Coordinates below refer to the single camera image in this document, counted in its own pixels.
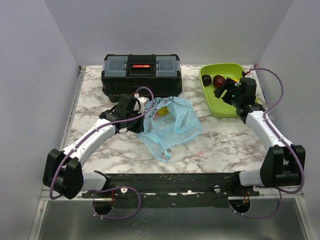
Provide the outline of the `red fake fruit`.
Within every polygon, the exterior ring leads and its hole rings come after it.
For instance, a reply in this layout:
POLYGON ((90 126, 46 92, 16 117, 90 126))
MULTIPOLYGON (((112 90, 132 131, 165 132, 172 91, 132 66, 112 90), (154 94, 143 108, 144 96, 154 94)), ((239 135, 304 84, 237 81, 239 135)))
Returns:
POLYGON ((218 89, 222 86, 222 84, 225 82, 225 78, 222 76, 222 75, 215 75, 213 78, 212 78, 212 83, 213 83, 213 86, 218 89))

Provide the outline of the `dark purple fake fruit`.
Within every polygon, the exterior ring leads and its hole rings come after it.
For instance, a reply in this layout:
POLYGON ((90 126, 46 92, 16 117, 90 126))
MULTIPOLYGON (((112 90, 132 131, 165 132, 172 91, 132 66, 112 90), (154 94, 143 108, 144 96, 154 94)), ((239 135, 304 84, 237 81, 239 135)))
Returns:
POLYGON ((202 80, 202 84, 207 87, 210 86, 212 84, 212 78, 210 75, 208 74, 204 74, 201 76, 201 80, 202 80))

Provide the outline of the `blue plastic bag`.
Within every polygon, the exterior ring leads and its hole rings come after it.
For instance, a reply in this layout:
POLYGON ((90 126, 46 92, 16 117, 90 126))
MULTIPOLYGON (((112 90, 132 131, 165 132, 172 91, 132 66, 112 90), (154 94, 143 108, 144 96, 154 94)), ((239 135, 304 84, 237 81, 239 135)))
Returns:
POLYGON ((157 97, 145 105, 144 112, 143 131, 137 137, 161 162, 171 158, 166 149, 193 141, 203 132, 191 103, 184 98, 157 97), (159 116, 157 111, 162 107, 167 107, 169 113, 159 116))

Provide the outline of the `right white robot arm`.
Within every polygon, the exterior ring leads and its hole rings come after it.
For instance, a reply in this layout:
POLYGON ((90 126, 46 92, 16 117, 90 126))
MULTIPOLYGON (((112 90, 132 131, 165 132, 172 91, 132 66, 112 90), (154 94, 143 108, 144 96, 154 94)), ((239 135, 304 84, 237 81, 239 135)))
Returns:
POLYGON ((248 186, 280 190, 286 186, 301 188, 304 182, 305 149, 292 144, 275 127, 266 110, 256 103, 256 90, 256 81, 249 77, 239 81, 227 78, 214 90, 216 98, 236 108, 236 114, 253 130, 267 151, 260 168, 240 171, 238 179, 230 183, 230 191, 236 196, 247 192, 248 186))

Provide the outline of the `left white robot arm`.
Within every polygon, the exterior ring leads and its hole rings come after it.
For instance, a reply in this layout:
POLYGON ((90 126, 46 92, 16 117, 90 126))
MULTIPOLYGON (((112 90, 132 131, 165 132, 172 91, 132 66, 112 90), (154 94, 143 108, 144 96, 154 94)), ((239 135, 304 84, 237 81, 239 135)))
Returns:
POLYGON ((83 166, 104 142, 120 130, 140 133, 144 120, 141 114, 149 101, 137 93, 123 94, 119 102, 102 112, 96 123, 76 142, 48 153, 42 183, 67 199, 73 199, 84 191, 94 191, 101 198, 107 197, 111 191, 109 176, 98 170, 84 172, 83 166))

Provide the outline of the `green plastic tray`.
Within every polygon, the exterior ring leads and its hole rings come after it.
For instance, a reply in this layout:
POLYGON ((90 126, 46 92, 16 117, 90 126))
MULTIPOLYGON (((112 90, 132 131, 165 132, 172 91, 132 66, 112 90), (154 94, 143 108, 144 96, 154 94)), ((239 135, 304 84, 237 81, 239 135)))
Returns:
POLYGON ((250 109, 259 104, 258 97, 255 96, 257 91, 257 82, 252 77, 247 76, 244 68, 237 63, 217 63, 203 66, 199 70, 199 77, 202 84, 205 99, 211 114, 216 118, 233 118, 246 116, 250 109), (204 86, 202 82, 203 75, 210 75, 212 83, 204 86), (225 79, 237 79, 240 81, 233 105, 223 102, 222 99, 215 97, 213 86, 213 77, 221 75, 225 79))

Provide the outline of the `black plastic toolbox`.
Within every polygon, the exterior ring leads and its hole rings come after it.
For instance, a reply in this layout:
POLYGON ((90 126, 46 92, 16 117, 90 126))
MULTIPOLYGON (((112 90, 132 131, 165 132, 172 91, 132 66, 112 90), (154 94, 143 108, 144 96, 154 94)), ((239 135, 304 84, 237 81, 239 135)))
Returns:
POLYGON ((183 91, 180 58, 176 54, 108 54, 101 71, 102 92, 112 103, 123 94, 147 87, 154 97, 178 97, 183 91))

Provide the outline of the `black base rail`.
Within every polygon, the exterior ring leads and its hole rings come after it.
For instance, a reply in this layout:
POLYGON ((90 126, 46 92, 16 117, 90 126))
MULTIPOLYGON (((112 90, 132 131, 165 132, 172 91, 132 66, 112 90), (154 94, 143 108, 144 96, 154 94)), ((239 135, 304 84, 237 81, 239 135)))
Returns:
POLYGON ((123 173, 109 174, 105 189, 82 194, 98 207, 114 200, 116 208, 227 208, 229 201, 260 197, 252 186, 241 186, 234 173, 123 173))

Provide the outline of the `aluminium frame rail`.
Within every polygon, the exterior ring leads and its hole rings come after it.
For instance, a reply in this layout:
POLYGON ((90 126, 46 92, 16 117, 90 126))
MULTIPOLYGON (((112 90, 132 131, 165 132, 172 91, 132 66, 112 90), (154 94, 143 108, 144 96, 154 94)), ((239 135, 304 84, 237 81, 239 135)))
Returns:
MULTIPOLYGON (((233 172, 232 174, 235 174, 237 180, 238 180, 238 172, 233 172)), ((232 212, 236 215, 244 217, 246 215, 246 212, 250 209, 252 201, 258 200, 262 201, 265 199, 273 199, 277 201, 278 205, 281 205, 284 201, 284 199, 295 199, 300 198, 303 196, 302 192, 294 192, 290 189, 289 186, 285 186, 282 190, 279 190, 274 187, 259 187, 259 186, 252 186, 254 191, 258 191, 260 193, 260 196, 254 199, 250 199, 248 195, 245 195, 242 200, 230 200, 228 207, 179 207, 179 208, 142 208, 140 205, 137 205, 135 208, 116 208, 115 207, 115 201, 111 200, 106 206, 99 207, 97 203, 95 203, 91 198, 83 198, 82 195, 84 193, 87 193, 88 191, 81 191, 78 193, 74 198, 68 199, 64 196, 61 197, 61 201, 70 201, 70 202, 86 202, 88 204, 91 204, 92 210, 94 212, 94 215, 96 217, 99 217, 100 219, 110 219, 111 218, 111 212, 113 209, 131 209, 132 215, 135 216, 140 210, 142 209, 200 209, 200 208, 215 208, 215 209, 230 209, 232 212)), ((103 189, 100 191, 93 191, 97 193, 111 193, 114 189, 103 189)))

